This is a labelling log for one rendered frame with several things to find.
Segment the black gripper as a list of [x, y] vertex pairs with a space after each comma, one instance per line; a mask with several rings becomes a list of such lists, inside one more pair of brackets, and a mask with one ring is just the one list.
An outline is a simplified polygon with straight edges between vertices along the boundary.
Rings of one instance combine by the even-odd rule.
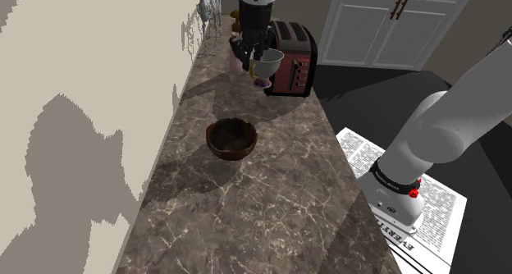
[[255, 60], [260, 61], [263, 53], [275, 41], [275, 30], [270, 26], [273, 3], [255, 5], [239, 0], [241, 34], [231, 36], [231, 50], [242, 63], [244, 71], [249, 70], [252, 49], [255, 45]]

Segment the white footed cup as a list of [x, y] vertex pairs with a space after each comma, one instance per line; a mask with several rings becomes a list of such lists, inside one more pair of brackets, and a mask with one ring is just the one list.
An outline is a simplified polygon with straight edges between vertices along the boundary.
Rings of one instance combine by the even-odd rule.
[[254, 85], [261, 89], [267, 89], [272, 86], [270, 77], [274, 75], [285, 57], [282, 51], [269, 48], [263, 51], [259, 60], [254, 60], [251, 54], [249, 59], [249, 75], [254, 79]]

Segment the golden brown small figure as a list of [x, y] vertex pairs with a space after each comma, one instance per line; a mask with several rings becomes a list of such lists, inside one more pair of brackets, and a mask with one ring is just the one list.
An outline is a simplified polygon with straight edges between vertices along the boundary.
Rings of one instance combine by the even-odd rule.
[[231, 24], [231, 31], [234, 33], [241, 33], [241, 24], [240, 24], [240, 11], [234, 10], [230, 13], [230, 17], [234, 19], [233, 23]]

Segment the red and black toaster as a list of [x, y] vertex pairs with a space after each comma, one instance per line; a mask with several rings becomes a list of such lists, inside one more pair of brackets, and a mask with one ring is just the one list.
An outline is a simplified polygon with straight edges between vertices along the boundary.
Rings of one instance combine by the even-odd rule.
[[275, 41], [271, 48], [284, 53], [277, 72], [270, 77], [266, 95], [308, 97], [318, 61], [318, 46], [309, 30], [298, 22], [271, 21]]

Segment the dark brown wooden bowl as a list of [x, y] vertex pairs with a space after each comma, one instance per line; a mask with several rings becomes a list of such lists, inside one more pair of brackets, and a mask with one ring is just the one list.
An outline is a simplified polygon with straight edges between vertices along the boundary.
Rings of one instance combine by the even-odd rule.
[[239, 161], [255, 148], [255, 127], [239, 118], [218, 120], [206, 129], [206, 142], [211, 152], [225, 161]]

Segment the white double-door cabinet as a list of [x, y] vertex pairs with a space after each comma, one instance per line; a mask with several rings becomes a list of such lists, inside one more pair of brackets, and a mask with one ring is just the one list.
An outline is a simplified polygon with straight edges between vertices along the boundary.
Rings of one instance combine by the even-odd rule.
[[469, 0], [332, 0], [322, 65], [420, 71]]

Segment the newspaper-patterned robot stand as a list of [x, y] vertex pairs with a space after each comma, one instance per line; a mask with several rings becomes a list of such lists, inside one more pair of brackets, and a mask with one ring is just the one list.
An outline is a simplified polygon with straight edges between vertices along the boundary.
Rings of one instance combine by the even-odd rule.
[[402, 274], [450, 274], [467, 199], [422, 175], [423, 215], [410, 228], [398, 224], [385, 206], [372, 206]]

